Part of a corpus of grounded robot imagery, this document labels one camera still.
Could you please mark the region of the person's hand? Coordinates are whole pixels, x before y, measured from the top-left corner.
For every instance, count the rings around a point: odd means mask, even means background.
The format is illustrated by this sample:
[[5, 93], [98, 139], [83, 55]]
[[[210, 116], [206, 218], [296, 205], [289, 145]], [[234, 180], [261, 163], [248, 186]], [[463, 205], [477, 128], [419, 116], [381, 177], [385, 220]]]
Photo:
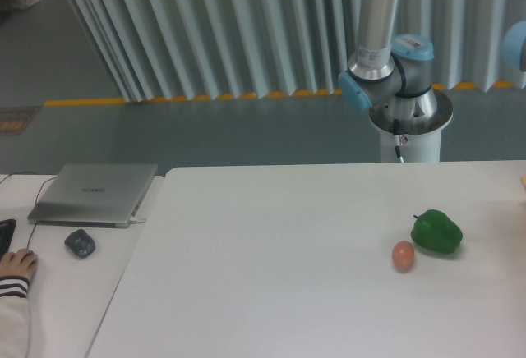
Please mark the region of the person's hand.
[[1, 278], [25, 279], [30, 282], [38, 267], [38, 256], [27, 248], [7, 252], [1, 258]]

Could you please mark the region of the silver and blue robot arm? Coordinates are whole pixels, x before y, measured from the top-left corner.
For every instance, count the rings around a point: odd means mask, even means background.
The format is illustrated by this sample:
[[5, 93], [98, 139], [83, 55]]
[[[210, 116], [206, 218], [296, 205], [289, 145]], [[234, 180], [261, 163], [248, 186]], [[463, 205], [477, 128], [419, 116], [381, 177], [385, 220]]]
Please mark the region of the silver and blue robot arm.
[[360, 0], [355, 48], [339, 74], [359, 110], [388, 99], [415, 99], [435, 83], [468, 79], [482, 90], [502, 64], [525, 72], [525, 23], [510, 24], [518, 0]]

